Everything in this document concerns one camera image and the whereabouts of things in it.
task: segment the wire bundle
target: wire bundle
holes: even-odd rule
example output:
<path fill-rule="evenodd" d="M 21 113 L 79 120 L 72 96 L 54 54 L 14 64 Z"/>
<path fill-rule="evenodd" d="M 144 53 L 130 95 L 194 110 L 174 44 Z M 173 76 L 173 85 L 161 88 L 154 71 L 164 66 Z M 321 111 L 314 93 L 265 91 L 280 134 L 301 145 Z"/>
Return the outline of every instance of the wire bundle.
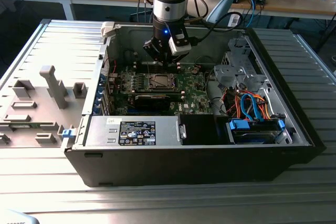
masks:
<path fill-rule="evenodd" d="M 232 118 L 245 119 L 245 120 L 252 121 L 253 117 L 251 116 L 251 114 L 253 112 L 256 119 L 260 119 L 260 120 L 271 119 L 268 113 L 267 101 L 264 98 L 248 90 L 236 90 L 236 92 L 237 93 L 234 98 L 234 104 L 226 110 L 226 113 L 228 114 L 228 116 Z M 226 96 L 227 96 L 227 90 L 224 92 L 223 96 L 220 99 L 220 101 L 223 103 L 222 106 L 225 106 L 224 102 L 225 102 Z M 247 111 L 245 110 L 245 100 L 251 101 L 251 104 Z"/>

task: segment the white plastic piece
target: white plastic piece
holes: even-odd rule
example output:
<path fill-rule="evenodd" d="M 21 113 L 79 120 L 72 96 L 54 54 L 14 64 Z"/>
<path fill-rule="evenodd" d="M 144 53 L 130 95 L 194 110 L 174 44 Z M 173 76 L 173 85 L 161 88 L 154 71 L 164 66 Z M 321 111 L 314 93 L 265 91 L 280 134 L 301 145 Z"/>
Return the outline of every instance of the white plastic piece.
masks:
<path fill-rule="evenodd" d="M 176 35 L 178 39 L 180 39 L 180 36 L 183 37 L 183 35 Z M 169 47 L 170 47 L 170 50 L 172 51 L 173 56 L 185 55 L 191 50 L 190 43 L 185 46 L 178 47 L 175 45 L 172 37 L 170 37 L 169 39 Z"/>
<path fill-rule="evenodd" d="M 100 32 L 103 38 L 109 37 L 112 35 L 114 30 L 114 22 L 107 21 L 101 25 Z"/>

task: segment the blue clip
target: blue clip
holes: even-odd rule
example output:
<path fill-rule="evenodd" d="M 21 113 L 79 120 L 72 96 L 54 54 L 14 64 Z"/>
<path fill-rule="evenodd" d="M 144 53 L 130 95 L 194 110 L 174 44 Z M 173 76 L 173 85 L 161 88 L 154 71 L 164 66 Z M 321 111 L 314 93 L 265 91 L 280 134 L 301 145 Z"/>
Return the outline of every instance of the blue clip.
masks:
<path fill-rule="evenodd" d="M 231 130 L 249 130 L 250 125 L 245 120 L 231 120 L 229 123 Z"/>
<path fill-rule="evenodd" d="M 106 76 L 103 75 L 102 73 L 99 75 L 99 78 L 100 78 L 102 81 L 105 81 L 105 80 L 106 80 Z"/>
<path fill-rule="evenodd" d="M 77 129 L 63 130 L 62 137 L 75 138 Z"/>
<path fill-rule="evenodd" d="M 285 129 L 286 126 L 285 126 L 285 123 L 284 123 L 283 120 L 279 120 L 279 121 L 278 121 L 278 124 L 279 124 L 281 130 L 284 130 L 284 129 Z"/>
<path fill-rule="evenodd" d="M 95 114 L 100 114 L 100 112 L 101 112 L 101 108 L 98 108 L 96 105 L 94 105 L 93 108 L 92 108 L 92 111 L 93 111 Z"/>
<path fill-rule="evenodd" d="M 96 98 L 101 98 L 103 96 L 102 92 L 97 91 L 96 93 Z"/>

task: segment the barcode sticker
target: barcode sticker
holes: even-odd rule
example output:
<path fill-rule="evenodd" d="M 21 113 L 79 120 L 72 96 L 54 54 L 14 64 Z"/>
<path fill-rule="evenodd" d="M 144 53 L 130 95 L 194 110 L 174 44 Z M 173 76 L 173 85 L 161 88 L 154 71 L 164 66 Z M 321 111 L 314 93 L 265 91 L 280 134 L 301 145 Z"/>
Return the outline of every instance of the barcode sticker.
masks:
<path fill-rule="evenodd" d="M 232 14 L 232 15 L 230 16 L 230 20 L 229 20 L 229 23 L 227 24 L 227 26 L 230 26 L 230 27 L 234 27 L 234 26 L 236 26 L 236 25 L 238 24 L 238 22 L 239 22 L 239 18 L 240 18 L 239 15 L 237 15 L 237 14 Z"/>

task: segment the blue cable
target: blue cable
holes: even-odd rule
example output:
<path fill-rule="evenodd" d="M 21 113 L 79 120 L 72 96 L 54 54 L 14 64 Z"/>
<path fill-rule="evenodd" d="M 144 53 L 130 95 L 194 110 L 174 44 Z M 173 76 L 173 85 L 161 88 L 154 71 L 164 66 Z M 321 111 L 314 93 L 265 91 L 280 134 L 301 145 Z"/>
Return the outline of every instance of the blue cable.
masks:
<path fill-rule="evenodd" d="M 259 111 L 258 111 L 258 106 L 257 106 L 257 101 L 256 99 L 253 97 L 253 95 L 251 94 L 244 94 L 242 97 L 241 97 L 241 100 L 240 100 L 240 107 L 241 107 L 241 110 L 242 110 L 242 113 L 244 115 L 246 115 L 247 118 L 249 118 L 250 121 L 253 121 L 253 118 L 246 113 L 245 111 L 245 108 L 244 108 L 244 101 L 245 101 L 245 98 L 247 97 L 250 97 L 251 100 L 252 100 L 252 104 L 253 104 L 253 110 L 254 110 L 254 115 L 256 115 L 256 118 L 259 119 L 260 121 L 264 121 L 263 117 L 260 115 Z"/>
<path fill-rule="evenodd" d="M 250 21 L 249 21 L 249 23 L 247 24 L 246 27 L 248 27 L 248 26 L 251 24 L 252 19 L 253 19 L 253 16 L 254 16 L 254 11 L 255 11 L 255 9 L 256 9 L 256 6 L 255 6 L 255 4 L 254 4 L 254 1 L 251 0 L 251 2 L 252 2 L 252 8 L 253 8 L 253 11 L 252 11 L 252 15 L 251 15 Z"/>

